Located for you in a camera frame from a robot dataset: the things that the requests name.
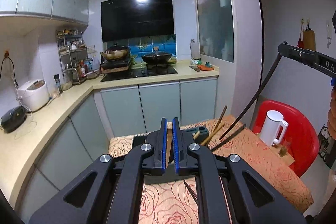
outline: black wok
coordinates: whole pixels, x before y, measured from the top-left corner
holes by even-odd
[[[149,65],[159,65],[167,63],[171,58],[171,55],[172,54],[168,52],[153,52],[143,55],[141,58]]]

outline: blue tile backsplash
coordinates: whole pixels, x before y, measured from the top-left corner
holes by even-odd
[[[159,47],[158,51],[171,53],[170,63],[176,63],[176,35],[174,34],[116,40],[106,42],[106,47],[109,48],[115,43],[130,48],[131,56],[135,60],[133,67],[145,66],[146,63],[141,56],[154,52],[153,47]]]

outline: black glass cooktop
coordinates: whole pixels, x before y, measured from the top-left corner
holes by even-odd
[[[177,71],[172,66],[130,69],[127,71],[107,73],[101,80],[101,82],[136,78],[136,77],[170,75],[174,73],[177,73]]]

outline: beige countertop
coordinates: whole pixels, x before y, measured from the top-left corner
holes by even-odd
[[[177,74],[140,77],[100,82],[102,77],[87,80],[65,91],[48,106],[26,119],[17,130],[6,134],[0,130],[0,188],[14,208],[21,186],[30,168],[49,139],[68,115],[93,91],[119,86],[150,84],[165,81],[187,80],[219,75],[219,68],[196,72],[189,61],[174,65]]]

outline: red chair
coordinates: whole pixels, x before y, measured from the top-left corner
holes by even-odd
[[[283,114],[283,118],[288,122],[288,128],[284,135],[292,137],[292,145],[289,153],[295,159],[289,167],[301,177],[315,160],[319,152],[319,140],[315,129],[309,120],[296,108],[277,101],[266,100],[259,108],[257,119],[253,126],[254,133],[260,133],[269,110],[277,110]]]

